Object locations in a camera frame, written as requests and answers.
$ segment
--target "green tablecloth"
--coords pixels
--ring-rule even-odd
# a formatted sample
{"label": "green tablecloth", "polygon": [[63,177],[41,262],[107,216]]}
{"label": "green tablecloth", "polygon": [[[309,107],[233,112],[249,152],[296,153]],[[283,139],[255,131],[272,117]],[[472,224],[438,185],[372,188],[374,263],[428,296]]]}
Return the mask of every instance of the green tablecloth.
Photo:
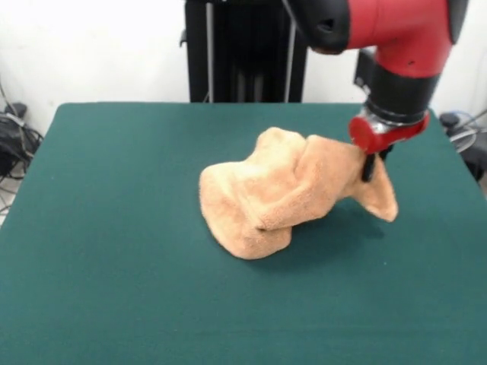
{"label": "green tablecloth", "polygon": [[0,234],[0,364],[487,363],[487,204],[436,120],[388,159],[394,224],[346,201],[261,261],[212,239],[204,167],[357,111],[62,106]]}

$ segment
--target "metal frame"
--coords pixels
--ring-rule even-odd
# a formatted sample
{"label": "metal frame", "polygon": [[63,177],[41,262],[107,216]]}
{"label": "metal frame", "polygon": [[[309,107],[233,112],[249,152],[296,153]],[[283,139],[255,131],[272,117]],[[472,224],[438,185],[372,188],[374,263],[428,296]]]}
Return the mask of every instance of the metal frame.
{"label": "metal frame", "polygon": [[302,101],[307,45],[280,1],[185,7],[192,103]]}

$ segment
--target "electrical cord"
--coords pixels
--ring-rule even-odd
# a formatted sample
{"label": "electrical cord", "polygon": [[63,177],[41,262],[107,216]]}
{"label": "electrical cord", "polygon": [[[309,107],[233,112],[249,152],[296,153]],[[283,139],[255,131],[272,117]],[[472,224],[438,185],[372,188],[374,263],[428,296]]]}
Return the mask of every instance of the electrical cord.
{"label": "electrical cord", "polygon": [[1,184],[6,179],[22,180],[32,159],[43,141],[43,136],[24,121],[27,106],[11,103],[0,81],[0,97],[6,107],[0,112],[0,217],[6,216],[11,204],[4,194],[16,195],[12,189]]}
{"label": "electrical cord", "polygon": [[2,99],[5,101],[5,104],[7,104],[7,106],[10,107],[10,110],[12,110],[14,115],[19,116],[19,113],[17,112],[17,109],[15,108],[14,104],[12,104],[7,98],[7,94],[5,93],[5,90],[3,89],[1,78],[0,78],[0,94],[2,95]]}
{"label": "electrical cord", "polygon": [[477,135],[480,133],[487,133],[487,129],[471,129],[468,128],[465,132],[457,133],[456,135],[453,135],[450,137],[450,142],[454,143],[457,141],[460,141],[466,137],[471,136],[471,138],[466,142],[465,144],[457,147],[457,152],[461,154],[462,152],[468,150],[471,148],[476,140],[477,140]]}
{"label": "electrical cord", "polygon": [[477,114],[476,116],[474,117],[470,117],[468,118],[466,121],[464,122],[460,122],[458,123],[457,125],[455,125],[452,129],[454,131],[458,130],[458,129],[461,129],[463,127],[466,127],[474,122],[477,122],[480,118],[482,118],[484,115],[487,115],[487,109],[484,109],[482,112],[480,112],[479,114]]}

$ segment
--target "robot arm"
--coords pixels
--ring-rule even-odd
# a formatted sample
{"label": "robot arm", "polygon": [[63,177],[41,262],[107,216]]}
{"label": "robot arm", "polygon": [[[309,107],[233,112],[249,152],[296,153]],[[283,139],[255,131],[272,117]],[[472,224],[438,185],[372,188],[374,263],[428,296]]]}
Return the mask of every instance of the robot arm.
{"label": "robot arm", "polygon": [[[360,49],[355,84],[367,94],[349,124],[353,142],[370,158],[421,133],[428,106],[468,0],[283,0],[311,49],[337,55]],[[376,46],[372,53],[365,47]]]}

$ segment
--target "orange towel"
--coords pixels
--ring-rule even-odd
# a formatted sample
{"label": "orange towel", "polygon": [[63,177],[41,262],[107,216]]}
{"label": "orange towel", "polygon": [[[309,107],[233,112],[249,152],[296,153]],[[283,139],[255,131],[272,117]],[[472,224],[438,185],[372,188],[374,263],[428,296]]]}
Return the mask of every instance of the orange towel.
{"label": "orange towel", "polygon": [[202,171],[202,215],[215,239],[242,259],[284,249],[293,226],[324,217],[347,197],[391,222],[398,206],[385,166],[377,158],[372,180],[363,183],[364,160],[354,145],[270,128],[246,160]]}

